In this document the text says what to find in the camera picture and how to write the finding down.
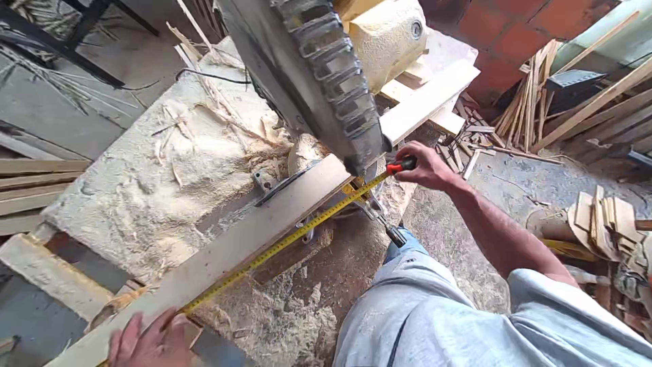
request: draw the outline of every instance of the red brick wall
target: red brick wall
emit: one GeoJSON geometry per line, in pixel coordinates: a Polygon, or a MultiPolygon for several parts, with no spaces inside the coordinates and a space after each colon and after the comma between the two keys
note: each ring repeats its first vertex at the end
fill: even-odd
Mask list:
{"type": "Polygon", "coordinates": [[[493,103],[519,81],[521,64],[549,40],[573,39],[620,0],[420,0],[431,28],[480,52],[469,94],[493,103]]]}

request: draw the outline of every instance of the forearm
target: forearm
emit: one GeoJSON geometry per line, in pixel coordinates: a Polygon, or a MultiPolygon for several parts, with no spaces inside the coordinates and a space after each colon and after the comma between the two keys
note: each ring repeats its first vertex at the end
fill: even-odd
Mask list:
{"type": "Polygon", "coordinates": [[[538,238],[459,176],[451,182],[446,193],[464,218],[484,256],[503,278],[507,279],[514,269],[527,268],[577,286],[568,270],[538,238]]]}

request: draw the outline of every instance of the light blue pants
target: light blue pants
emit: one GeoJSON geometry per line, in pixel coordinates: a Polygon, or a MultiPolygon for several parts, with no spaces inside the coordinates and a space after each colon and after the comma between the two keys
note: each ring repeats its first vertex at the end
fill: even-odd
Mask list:
{"type": "Polygon", "coordinates": [[[419,240],[416,237],[414,237],[414,234],[412,234],[412,232],[408,231],[404,227],[399,227],[398,231],[401,232],[401,234],[403,234],[403,236],[407,240],[407,243],[404,244],[403,247],[398,248],[398,246],[396,246],[394,242],[391,242],[389,244],[389,247],[387,248],[387,255],[385,256],[385,262],[383,263],[383,265],[389,263],[395,257],[402,255],[404,252],[406,252],[409,249],[415,249],[424,255],[430,256],[430,254],[426,251],[426,249],[421,245],[419,240]]]}

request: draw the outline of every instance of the tape measure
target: tape measure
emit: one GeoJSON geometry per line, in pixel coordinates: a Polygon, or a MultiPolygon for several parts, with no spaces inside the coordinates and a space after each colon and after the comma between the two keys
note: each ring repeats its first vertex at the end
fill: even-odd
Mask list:
{"type": "Polygon", "coordinates": [[[387,171],[383,172],[382,174],[376,176],[373,180],[371,180],[368,184],[362,186],[356,192],[352,193],[351,195],[347,196],[344,200],[338,202],[335,204],[333,207],[329,208],[325,212],[323,212],[320,216],[317,218],[309,221],[308,223],[304,224],[303,227],[298,229],[296,232],[293,234],[289,235],[288,237],[285,237],[283,240],[280,242],[277,242],[274,246],[272,246],[270,249],[256,257],[251,263],[249,263],[246,267],[244,267],[242,270],[238,270],[236,273],[230,275],[228,278],[225,280],[216,283],[213,285],[211,288],[208,288],[208,290],[204,291],[202,294],[200,294],[197,298],[194,300],[190,301],[186,306],[181,308],[181,312],[183,313],[190,313],[192,310],[194,310],[197,306],[199,306],[202,302],[206,301],[207,299],[211,298],[212,296],[216,295],[219,293],[221,290],[224,288],[228,287],[235,281],[239,280],[247,272],[250,270],[253,270],[257,267],[259,267],[261,264],[263,264],[267,259],[270,257],[276,255],[279,253],[281,250],[284,248],[288,247],[292,242],[300,239],[303,237],[308,231],[311,229],[317,227],[318,225],[322,224],[323,222],[326,221],[326,219],[329,219],[335,213],[339,212],[340,210],[344,209],[348,204],[351,204],[352,202],[356,201],[357,199],[361,198],[365,193],[369,192],[369,190],[373,189],[375,186],[380,184],[385,178],[389,177],[389,173],[387,171]]]}

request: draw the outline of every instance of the hand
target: hand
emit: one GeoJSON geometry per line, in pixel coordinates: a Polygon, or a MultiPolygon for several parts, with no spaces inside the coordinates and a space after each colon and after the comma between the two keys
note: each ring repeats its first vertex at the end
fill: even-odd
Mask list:
{"type": "Polygon", "coordinates": [[[441,160],[435,149],[412,140],[402,146],[396,154],[396,160],[411,155],[417,158],[417,168],[399,172],[394,177],[399,181],[415,182],[433,190],[447,192],[460,177],[441,160]]]}
{"type": "Polygon", "coordinates": [[[143,314],[135,313],[124,330],[109,341],[110,367],[188,367],[192,359],[184,339],[185,315],[173,308],[159,316],[141,333],[143,314]]]}

